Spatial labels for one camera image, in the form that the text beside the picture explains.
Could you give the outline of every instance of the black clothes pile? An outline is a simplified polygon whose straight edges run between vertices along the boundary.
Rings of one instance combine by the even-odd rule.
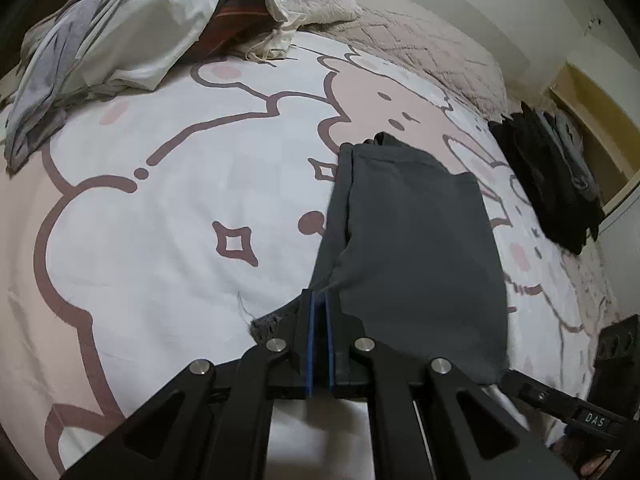
[[[445,357],[481,384],[506,365],[506,288],[471,173],[452,175],[393,136],[340,146],[326,231],[309,288],[338,291],[367,336],[428,360]],[[252,323],[258,342],[300,298]]]
[[[572,126],[522,103],[522,113],[489,122],[489,130],[522,184],[540,227],[552,241],[580,254],[587,230],[594,240],[604,219],[600,191],[576,148]]]

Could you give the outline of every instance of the pink cheek print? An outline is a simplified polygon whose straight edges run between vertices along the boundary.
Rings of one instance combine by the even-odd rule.
[[[319,211],[304,213],[298,220],[298,231],[303,235],[324,234],[324,215]]]
[[[212,66],[211,73],[218,79],[237,79],[242,75],[242,72],[236,67],[222,63],[216,63]]]
[[[138,180],[145,180],[149,176],[149,172],[145,168],[136,168],[133,176]]]
[[[509,245],[509,250],[511,252],[511,257],[514,259],[522,272],[531,270],[531,263],[527,258],[527,255],[525,254],[523,246],[514,242]]]
[[[102,126],[109,126],[110,124],[113,124],[124,112],[127,111],[127,108],[129,108],[128,101],[119,100],[113,103],[109,108],[107,108],[105,113],[102,114],[102,117],[100,117],[100,124]]]

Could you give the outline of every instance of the gray cloth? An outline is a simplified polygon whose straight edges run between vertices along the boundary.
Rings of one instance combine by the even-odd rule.
[[[4,158],[12,171],[27,160],[44,140],[65,123],[65,111],[51,105],[74,65],[82,40],[90,29],[92,18],[108,0],[80,0],[69,7],[49,35],[18,88],[14,108],[8,118]]]
[[[558,112],[556,112],[556,130],[558,130],[558,132],[561,130],[566,131],[571,137],[571,141],[577,152],[582,154],[584,149],[582,145],[582,133],[576,126],[575,121],[562,110],[558,110]]]
[[[569,170],[571,182],[577,189],[578,193],[587,200],[592,202],[600,196],[600,188],[591,174],[587,163],[582,154],[575,147],[574,141],[565,128],[558,128],[556,120],[547,112],[536,112],[540,118],[540,122],[544,127],[546,134],[552,139],[558,147],[558,151],[562,156],[562,160]]]
[[[478,181],[389,134],[340,147],[310,288],[397,351],[442,356],[481,384],[507,362],[506,288]],[[257,342],[298,298],[252,323]]]

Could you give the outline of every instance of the white wall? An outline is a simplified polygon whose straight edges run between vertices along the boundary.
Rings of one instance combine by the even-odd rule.
[[[468,6],[460,0],[413,1],[487,48],[500,63],[505,79],[536,90],[546,88],[556,76],[588,31],[591,18],[602,20],[591,33],[640,67],[640,58],[602,0],[462,0],[477,9],[480,17],[475,23],[470,22]],[[489,31],[491,37],[487,23],[494,27]]]
[[[580,39],[569,54],[568,62],[589,76],[640,128],[638,70],[612,48],[590,35]]]
[[[529,59],[520,82],[544,88],[582,35],[563,0],[466,0],[503,31]]]
[[[605,219],[598,243],[620,314],[640,314],[640,187]]]
[[[640,70],[640,57],[613,12],[603,0],[564,0],[584,30]],[[600,24],[591,23],[599,18]]]

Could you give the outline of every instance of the cartoon print bedsheet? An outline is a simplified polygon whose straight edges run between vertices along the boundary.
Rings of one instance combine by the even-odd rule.
[[[342,142],[381,130],[481,183],[508,290],[511,366],[584,393],[584,324],[486,122],[413,73],[297,33],[284,60],[175,68],[71,113],[0,178],[0,422],[56,479],[195,358],[308,284]],[[372,478],[366,406],[277,403],[267,478]]]

